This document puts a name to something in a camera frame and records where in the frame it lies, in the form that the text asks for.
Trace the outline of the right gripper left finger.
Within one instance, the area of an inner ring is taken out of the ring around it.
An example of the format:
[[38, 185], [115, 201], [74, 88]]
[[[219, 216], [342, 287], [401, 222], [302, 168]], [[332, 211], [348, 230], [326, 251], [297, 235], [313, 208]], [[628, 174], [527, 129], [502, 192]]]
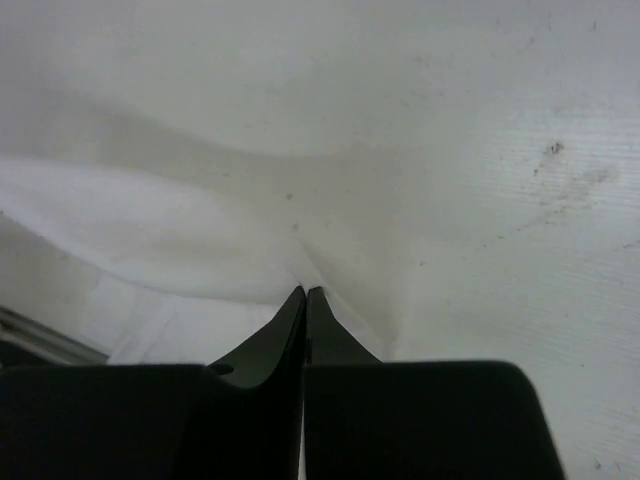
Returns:
[[305, 347], [306, 294], [298, 286], [264, 327], [210, 365], [218, 478], [298, 477]]

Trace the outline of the white tank top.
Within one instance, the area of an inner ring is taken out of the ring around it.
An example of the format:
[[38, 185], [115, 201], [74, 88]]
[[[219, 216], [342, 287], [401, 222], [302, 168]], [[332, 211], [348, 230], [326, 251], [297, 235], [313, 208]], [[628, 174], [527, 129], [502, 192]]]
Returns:
[[1, 160], [1, 304], [98, 362], [214, 359], [295, 287], [394, 356], [400, 322], [379, 170], [343, 162], [212, 171]]

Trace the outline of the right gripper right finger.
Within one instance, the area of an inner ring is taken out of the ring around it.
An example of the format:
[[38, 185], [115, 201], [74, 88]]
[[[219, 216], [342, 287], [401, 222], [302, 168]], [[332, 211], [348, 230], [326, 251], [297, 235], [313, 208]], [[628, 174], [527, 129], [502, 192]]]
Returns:
[[338, 321], [321, 287], [308, 292], [306, 322], [306, 477], [366, 478], [377, 447], [365, 388], [382, 362]]

